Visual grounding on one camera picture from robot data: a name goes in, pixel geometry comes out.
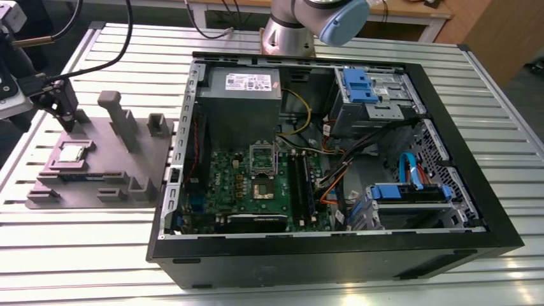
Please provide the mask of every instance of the gray robot arm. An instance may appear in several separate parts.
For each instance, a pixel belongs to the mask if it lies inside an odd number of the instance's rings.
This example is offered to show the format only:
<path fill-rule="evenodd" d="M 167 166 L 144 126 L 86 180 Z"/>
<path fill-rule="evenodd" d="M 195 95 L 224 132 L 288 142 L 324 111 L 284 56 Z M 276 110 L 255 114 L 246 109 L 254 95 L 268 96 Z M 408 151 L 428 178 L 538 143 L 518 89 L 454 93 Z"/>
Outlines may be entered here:
<path fill-rule="evenodd" d="M 342 46 L 362 30 L 368 14 L 366 0 L 274 0 L 263 52 L 312 56 L 314 35 L 327 45 Z"/>

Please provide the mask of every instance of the slotted aluminum surface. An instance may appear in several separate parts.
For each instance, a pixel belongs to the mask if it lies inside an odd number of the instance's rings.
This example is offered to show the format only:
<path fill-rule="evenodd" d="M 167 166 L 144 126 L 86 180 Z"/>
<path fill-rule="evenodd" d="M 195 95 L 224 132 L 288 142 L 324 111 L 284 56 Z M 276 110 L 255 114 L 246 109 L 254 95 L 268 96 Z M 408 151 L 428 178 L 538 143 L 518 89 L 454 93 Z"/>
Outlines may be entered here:
<path fill-rule="evenodd" d="M 114 59 L 124 35 L 126 25 L 120 24 L 90 30 L 67 69 L 87 68 Z M 252 32 L 210 41 L 194 29 L 138 26 L 134 35 L 122 62 L 74 80 L 80 106 L 91 116 L 107 115 L 96 99 L 100 91 L 115 90 L 122 92 L 123 106 L 136 117 L 163 112 L 178 119 L 192 51 L 259 52 L 259 34 Z M 144 260 L 152 209 L 26 209 L 28 190 L 60 134 L 56 121 L 39 113 L 34 121 L 36 131 L 20 142 L 0 172 L 0 303 L 544 303 L 543 146 L 471 55 L 452 45 L 380 40 L 354 40 L 343 48 L 316 42 L 316 51 L 320 57 L 415 62 L 424 66 L 527 246 L 428 280 L 184 291 Z"/>

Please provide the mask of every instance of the motherboard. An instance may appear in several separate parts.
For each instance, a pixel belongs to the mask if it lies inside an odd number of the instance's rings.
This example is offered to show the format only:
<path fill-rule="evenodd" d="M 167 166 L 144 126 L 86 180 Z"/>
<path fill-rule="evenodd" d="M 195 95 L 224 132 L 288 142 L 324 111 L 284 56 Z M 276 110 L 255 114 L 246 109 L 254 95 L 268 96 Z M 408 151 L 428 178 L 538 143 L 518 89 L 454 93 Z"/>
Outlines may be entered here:
<path fill-rule="evenodd" d="M 218 233 L 219 224 L 236 217 L 271 219 L 260 222 L 264 231 L 275 226 L 287 232 L 330 231 L 330 209 L 314 203 L 312 183 L 322 176 L 320 156 L 307 151 L 271 154 L 266 146 L 214 151 L 207 194 L 187 198 L 186 228 L 194 234 Z"/>

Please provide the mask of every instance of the green motherboard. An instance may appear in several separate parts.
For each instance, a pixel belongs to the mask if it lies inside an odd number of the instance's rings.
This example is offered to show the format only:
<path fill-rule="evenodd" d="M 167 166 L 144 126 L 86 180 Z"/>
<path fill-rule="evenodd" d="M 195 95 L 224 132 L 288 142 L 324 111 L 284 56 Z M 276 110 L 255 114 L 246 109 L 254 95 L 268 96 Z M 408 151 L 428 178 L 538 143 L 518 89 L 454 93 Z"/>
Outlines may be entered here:
<path fill-rule="evenodd" d="M 250 160 L 250 151 L 215 151 L 210 167 L 208 193 L 203 199 L 200 212 L 191 214 L 191 232 L 199 234 L 215 233 L 215 216 L 222 214 L 278 214 L 288 217 L 287 232 L 330 231 L 330 209 L 315 210 L 310 221 L 294 217 L 292 203 L 294 171 L 290 171 L 290 155 L 282 152 L 271 157 L 268 152 L 254 151 L 254 160 Z M 320 156 L 304 152 L 307 173 L 315 182 L 323 176 Z M 251 174 L 251 163 L 258 168 L 274 167 L 275 175 Z"/>

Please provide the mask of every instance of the power supply label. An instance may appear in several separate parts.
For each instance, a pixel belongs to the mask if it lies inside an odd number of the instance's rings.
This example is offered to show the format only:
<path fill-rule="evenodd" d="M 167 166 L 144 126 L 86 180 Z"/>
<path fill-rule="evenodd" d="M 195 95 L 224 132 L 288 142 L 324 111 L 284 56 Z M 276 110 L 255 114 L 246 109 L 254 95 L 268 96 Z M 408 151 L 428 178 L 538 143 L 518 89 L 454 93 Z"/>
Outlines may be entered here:
<path fill-rule="evenodd" d="M 230 73 L 226 90 L 228 91 L 272 91 L 271 75 L 247 75 Z"/>

